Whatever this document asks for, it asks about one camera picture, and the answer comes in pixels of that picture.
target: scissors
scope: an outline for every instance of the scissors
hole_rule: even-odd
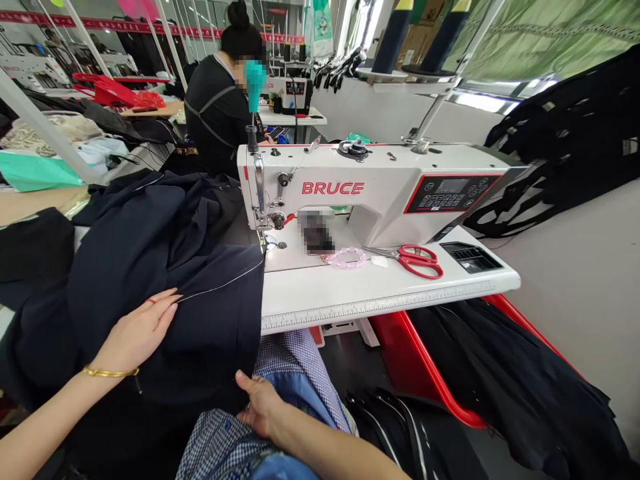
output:
[[[402,265],[405,270],[408,270],[414,275],[418,275],[422,278],[426,278],[429,280],[438,280],[438,278],[442,278],[442,276],[444,275],[442,267],[438,265],[438,257],[436,256],[436,254],[424,247],[418,247],[417,245],[403,245],[402,247],[398,248],[397,252],[372,249],[367,247],[363,247],[363,249],[375,253],[376,255],[382,255],[386,258],[398,260],[398,262],[400,262],[400,265]],[[414,249],[416,253],[407,251],[407,249]],[[428,257],[420,255],[419,252],[426,253]],[[425,275],[424,273],[418,272],[418,270],[411,268],[410,265],[415,265],[417,267],[428,267],[434,270],[437,275]]]

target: black hair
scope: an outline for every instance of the black hair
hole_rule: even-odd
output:
[[[222,32],[220,50],[234,62],[242,58],[266,62],[267,51],[258,29],[249,22],[247,5],[236,0],[227,7],[229,26]]]

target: bracelet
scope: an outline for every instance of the bracelet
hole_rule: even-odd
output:
[[[357,262],[345,262],[345,261],[341,262],[337,260],[337,258],[340,257],[340,255],[343,255],[345,253],[355,253],[356,255],[358,255],[358,261]],[[360,268],[360,267],[363,267],[367,261],[365,253],[359,248],[355,248],[355,247],[345,247],[342,250],[336,253],[332,253],[330,255],[320,255],[320,258],[322,258],[322,260],[326,264],[332,265],[334,267],[340,267],[342,269]]]
[[[90,365],[86,365],[82,369],[82,373],[86,373],[92,377],[106,377],[106,378],[120,378],[120,377],[135,377],[140,372],[140,368],[133,369],[129,372],[110,372],[106,370],[94,370]]]

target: curtain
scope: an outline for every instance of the curtain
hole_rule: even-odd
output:
[[[450,10],[448,0],[445,11]],[[469,20],[444,69],[454,70],[491,0],[472,2]],[[640,43],[638,0],[507,0],[478,46],[464,78],[519,81],[561,79]]]

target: hand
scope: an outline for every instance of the hand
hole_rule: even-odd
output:
[[[136,310],[118,320],[102,348],[91,362],[91,368],[110,372],[131,371],[140,366],[158,348],[182,295],[173,288],[146,300]]]
[[[276,140],[272,139],[269,134],[265,134],[265,138],[266,140],[258,143],[258,145],[277,145],[278,142],[276,142]]]
[[[235,373],[235,382],[249,394],[249,408],[238,413],[238,420],[250,426],[263,438],[270,438],[273,434],[273,418],[280,414],[287,405],[277,394],[273,385],[262,377],[253,380],[241,370]]]

